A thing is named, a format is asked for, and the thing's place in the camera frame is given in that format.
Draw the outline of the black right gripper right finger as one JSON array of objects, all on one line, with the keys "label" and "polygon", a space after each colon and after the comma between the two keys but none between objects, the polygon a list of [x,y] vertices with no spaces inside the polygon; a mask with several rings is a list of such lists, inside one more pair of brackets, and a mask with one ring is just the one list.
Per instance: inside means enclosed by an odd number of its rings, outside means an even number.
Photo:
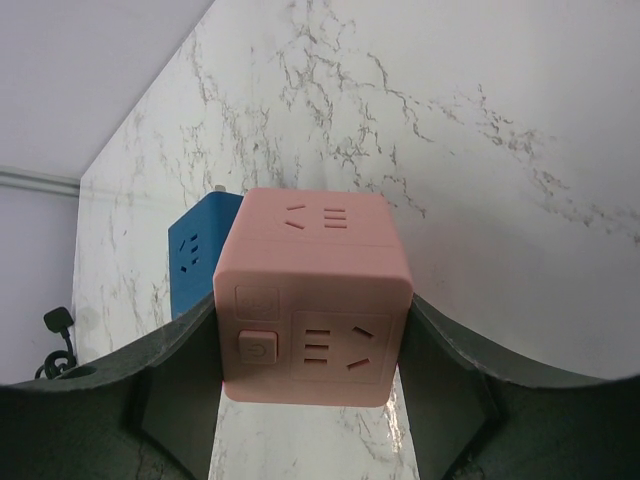
[{"label": "black right gripper right finger", "polygon": [[398,361],[422,479],[636,479],[639,378],[543,364],[419,296]]}]

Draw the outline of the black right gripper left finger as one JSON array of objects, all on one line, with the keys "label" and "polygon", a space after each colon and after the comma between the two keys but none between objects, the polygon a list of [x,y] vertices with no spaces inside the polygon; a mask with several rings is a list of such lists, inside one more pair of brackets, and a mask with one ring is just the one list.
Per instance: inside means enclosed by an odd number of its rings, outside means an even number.
[{"label": "black right gripper left finger", "polygon": [[1,388],[4,479],[206,479],[222,390],[214,300],[55,380]]}]

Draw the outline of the blue cube socket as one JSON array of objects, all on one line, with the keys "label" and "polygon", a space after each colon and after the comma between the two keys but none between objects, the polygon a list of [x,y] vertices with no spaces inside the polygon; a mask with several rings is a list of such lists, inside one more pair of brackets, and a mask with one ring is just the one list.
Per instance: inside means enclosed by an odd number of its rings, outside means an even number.
[{"label": "blue cube socket", "polygon": [[212,294],[214,271],[242,200],[238,194],[210,192],[168,229],[173,320]]}]

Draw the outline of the pink cube socket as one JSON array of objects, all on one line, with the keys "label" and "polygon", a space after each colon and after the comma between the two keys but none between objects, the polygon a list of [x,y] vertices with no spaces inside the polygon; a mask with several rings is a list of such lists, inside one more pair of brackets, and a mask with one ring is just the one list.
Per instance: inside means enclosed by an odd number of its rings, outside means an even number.
[{"label": "pink cube socket", "polygon": [[225,394],[379,407],[414,288],[379,194],[255,188],[213,276]]}]

